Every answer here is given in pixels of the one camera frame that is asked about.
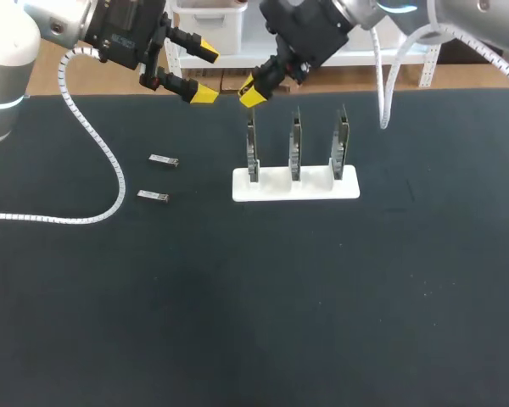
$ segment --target white cable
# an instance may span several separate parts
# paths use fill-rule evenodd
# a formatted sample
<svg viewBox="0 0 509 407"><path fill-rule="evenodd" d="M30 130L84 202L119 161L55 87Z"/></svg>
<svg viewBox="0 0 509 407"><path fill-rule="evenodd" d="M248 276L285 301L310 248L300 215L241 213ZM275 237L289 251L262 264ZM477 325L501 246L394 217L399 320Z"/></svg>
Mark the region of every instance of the white cable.
<svg viewBox="0 0 509 407"><path fill-rule="evenodd" d="M104 213L93 216L91 218L57 218L53 216L42 216L42 215L19 215L19 214L1 214L0 219L5 220L25 220L30 222L47 222L47 223L59 223L63 225L90 225L92 223L98 223L102 220L108 219L111 215L113 215L119 207L122 205L123 200L125 199L126 194L126 184L125 184L125 176L122 173L122 169L120 168L117 159L109 150L107 144L102 140L102 137L92 128L90 123L85 119L85 116L81 114L76 104L71 98L70 93L68 92L68 87L66 86L66 67L70 63L70 61L79 56L86 55L87 57L91 57L94 59L100 59L98 50L92 49L89 47L84 48L75 48L69 51L61 60L59 65L59 89L62 93L62 97L64 101L70 108L71 112L74 116L79 120L81 125L85 127L88 134L94 139L94 141L99 145L102 149L103 153L108 157L109 162L113 166L115 170L115 174L117 175L117 180L119 182L119 194L115 203L111 208L106 210Z"/></svg>
<svg viewBox="0 0 509 407"><path fill-rule="evenodd" d="M373 42L373 50L376 58L376 70L378 73L377 83L378 83L378 98L379 98L379 119L380 125L382 129L386 129L389 126L390 115L392 112L392 99L394 97L394 88L396 81L398 79L398 74L400 73L401 65L407 55L409 50L418 42L421 38L425 37L429 34L450 34L454 38L462 41L466 45L468 45L473 51L477 52L479 55L483 56L486 60L488 60L491 64L493 64L498 70L500 70L503 74L505 74L509 78L509 63L506 62L500 55L492 51L489 47L484 45L481 41L477 40L470 34L466 33L463 30L456 28L453 25L448 24L440 24L437 21L437 13L435 8L435 0L428 0L428 17L430 20L429 25L425 25L424 27L419 28L415 32L413 32L406 41L401 45L398 53L396 54L395 60L392 63L392 67L390 68L389 78L387 79L387 84L384 92L381 92L381 79L382 74L382 66L381 65L381 47L379 44L377 32L373 29L372 31L372 42ZM380 108L381 100L383 100L383 109Z"/></svg>
<svg viewBox="0 0 509 407"><path fill-rule="evenodd" d="M377 30L370 30L373 42L373 52L375 53L375 73L377 75L377 96L379 102L379 117L382 116L384 110L384 78L383 78L383 61L381 59L381 42Z"/></svg>

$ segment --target white stand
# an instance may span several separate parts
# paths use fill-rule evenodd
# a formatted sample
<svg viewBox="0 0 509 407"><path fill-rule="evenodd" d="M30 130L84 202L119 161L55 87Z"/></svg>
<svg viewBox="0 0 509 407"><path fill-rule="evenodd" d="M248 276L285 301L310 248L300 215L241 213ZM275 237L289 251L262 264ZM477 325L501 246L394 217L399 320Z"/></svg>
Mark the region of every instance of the white stand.
<svg viewBox="0 0 509 407"><path fill-rule="evenodd" d="M301 167L301 181L292 181L288 167L260 167L259 181L251 182L247 168L237 168L232 176L232 198L236 202L307 201L356 199L360 187L356 169L346 165L343 179L333 179L330 165Z"/></svg>

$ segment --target black mat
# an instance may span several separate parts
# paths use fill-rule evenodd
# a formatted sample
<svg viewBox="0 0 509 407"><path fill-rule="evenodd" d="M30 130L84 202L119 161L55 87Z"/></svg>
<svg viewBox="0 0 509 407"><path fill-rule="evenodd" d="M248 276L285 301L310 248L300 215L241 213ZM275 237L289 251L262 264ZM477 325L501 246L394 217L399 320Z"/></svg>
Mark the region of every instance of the black mat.
<svg viewBox="0 0 509 407"><path fill-rule="evenodd" d="M361 199L238 204L235 98L77 98L122 163L95 226L0 221L0 406L509 406L509 92L276 98L262 164L352 123ZM151 153L181 166L151 165ZM138 189L172 194L162 206ZM0 210L87 216L116 194L58 98L0 144Z"/></svg>

